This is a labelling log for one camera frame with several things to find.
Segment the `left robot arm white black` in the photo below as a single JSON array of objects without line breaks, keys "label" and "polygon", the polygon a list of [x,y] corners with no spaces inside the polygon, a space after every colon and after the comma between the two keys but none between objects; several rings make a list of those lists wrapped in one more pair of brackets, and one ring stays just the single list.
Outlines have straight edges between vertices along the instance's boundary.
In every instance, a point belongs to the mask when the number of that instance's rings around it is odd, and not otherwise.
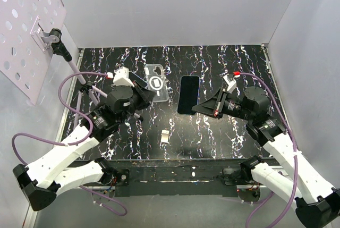
[{"label": "left robot arm white black", "polygon": [[127,185],[130,172],[112,167],[103,157],[74,168],[69,165],[118,131],[129,116],[149,107],[154,96],[137,82],[115,86],[56,147],[34,162],[17,165],[13,174],[31,208],[40,211],[62,193],[88,183]]}]

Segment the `clear phone case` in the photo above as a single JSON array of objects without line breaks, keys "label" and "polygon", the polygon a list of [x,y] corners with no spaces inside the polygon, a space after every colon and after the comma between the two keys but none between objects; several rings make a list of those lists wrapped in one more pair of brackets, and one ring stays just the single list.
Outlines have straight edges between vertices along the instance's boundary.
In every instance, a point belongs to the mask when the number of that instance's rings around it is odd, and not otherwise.
[{"label": "clear phone case", "polygon": [[169,96],[163,66],[160,64],[145,64],[144,73],[148,84],[148,90],[155,93],[153,102],[167,102]]}]

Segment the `perforated lilac metal plate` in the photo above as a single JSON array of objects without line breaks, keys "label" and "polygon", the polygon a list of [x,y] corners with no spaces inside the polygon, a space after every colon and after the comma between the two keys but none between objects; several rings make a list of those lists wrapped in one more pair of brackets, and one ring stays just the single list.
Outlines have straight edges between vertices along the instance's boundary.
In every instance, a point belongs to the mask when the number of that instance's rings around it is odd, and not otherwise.
[{"label": "perforated lilac metal plate", "polygon": [[1,0],[1,72],[36,104],[61,29],[62,0]]}]

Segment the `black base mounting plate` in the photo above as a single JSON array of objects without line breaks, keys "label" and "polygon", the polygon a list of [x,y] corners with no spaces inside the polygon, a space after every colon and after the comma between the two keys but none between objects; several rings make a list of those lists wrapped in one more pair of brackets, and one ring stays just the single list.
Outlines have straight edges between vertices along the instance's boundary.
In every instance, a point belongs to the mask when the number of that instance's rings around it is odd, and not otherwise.
[{"label": "black base mounting plate", "polygon": [[127,172],[127,181],[114,186],[116,197],[219,195],[237,197],[249,189],[259,197],[260,185],[241,179],[241,160],[146,159],[114,160],[109,165]]}]

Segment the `aluminium frame rail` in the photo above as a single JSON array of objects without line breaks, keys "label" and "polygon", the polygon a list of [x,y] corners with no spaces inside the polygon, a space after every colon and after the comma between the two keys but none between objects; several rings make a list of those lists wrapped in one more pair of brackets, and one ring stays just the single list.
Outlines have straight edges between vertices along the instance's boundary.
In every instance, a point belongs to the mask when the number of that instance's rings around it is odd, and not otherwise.
[{"label": "aluminium frame rail", "polygon": [[59,182],[52,184],[47,189],[39,188],[33,182],[30,182],[27,185],[20,185],[20,188],[29,203],[22,227],[34,227],[40,210],[49,206],[60,194],[71,189],[79,188],[81,185],[85,184],[89,184],[89,182],[69,182],[66,184]]}]

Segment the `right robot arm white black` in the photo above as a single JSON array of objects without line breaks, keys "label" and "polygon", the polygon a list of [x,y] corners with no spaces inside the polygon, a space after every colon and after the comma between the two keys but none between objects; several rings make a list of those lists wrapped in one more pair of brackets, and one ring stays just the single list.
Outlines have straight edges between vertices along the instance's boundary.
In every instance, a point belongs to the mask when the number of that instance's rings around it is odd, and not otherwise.
[{"label": "right robot arm white black", "polygon": [[339,189],[293,149],[287,130],[270,116],[269,104],[265,91],[259,87],[247,88],[242,99],[220,88],[213,97],[193,106],[192,110],[217,119],[226,114],[245,120],[248,134],[279,162],[288,176],[280,175],[255,156],[241,163],[241,180],[246,184],[263,184],[285,202],[290,202],[305,227],[329,227],[339,217]]}]

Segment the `dark phone blue edge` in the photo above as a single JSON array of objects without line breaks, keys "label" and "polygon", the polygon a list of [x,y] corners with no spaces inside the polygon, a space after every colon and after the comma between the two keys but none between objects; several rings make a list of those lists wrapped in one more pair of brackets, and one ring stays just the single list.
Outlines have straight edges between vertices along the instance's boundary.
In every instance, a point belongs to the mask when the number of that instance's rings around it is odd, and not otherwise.
[{"label": "dark phone blue edge", "polygon": [[193,106],[198,103],[200,78],[186,75],[181,78],[177,112],[182,115],[195,115]]}]

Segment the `blue phone on table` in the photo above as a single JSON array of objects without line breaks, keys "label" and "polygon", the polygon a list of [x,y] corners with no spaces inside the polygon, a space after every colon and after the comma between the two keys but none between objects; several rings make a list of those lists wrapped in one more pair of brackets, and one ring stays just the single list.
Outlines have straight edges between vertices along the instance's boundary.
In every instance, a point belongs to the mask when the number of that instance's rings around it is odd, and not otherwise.
[{"label": "blue phone on table", "polygon": [[148,86],[148,83],[144,79],[142,79],[140,76],[138,76],[137,74],[135,74],[132,71],[129,72],[129,79],[132,82],[138,83],[143,88],[147,88],[147,86]]}]

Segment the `small white plastic clip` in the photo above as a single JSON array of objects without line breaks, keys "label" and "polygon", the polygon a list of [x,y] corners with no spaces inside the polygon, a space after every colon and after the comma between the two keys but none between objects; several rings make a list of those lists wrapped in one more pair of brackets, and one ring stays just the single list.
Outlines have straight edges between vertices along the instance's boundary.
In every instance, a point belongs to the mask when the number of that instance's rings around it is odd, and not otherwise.
[{"label": "small white plastic clip", "polygon": [[169,143],[169,131],[168,130],[162,130],[160,142]]}]

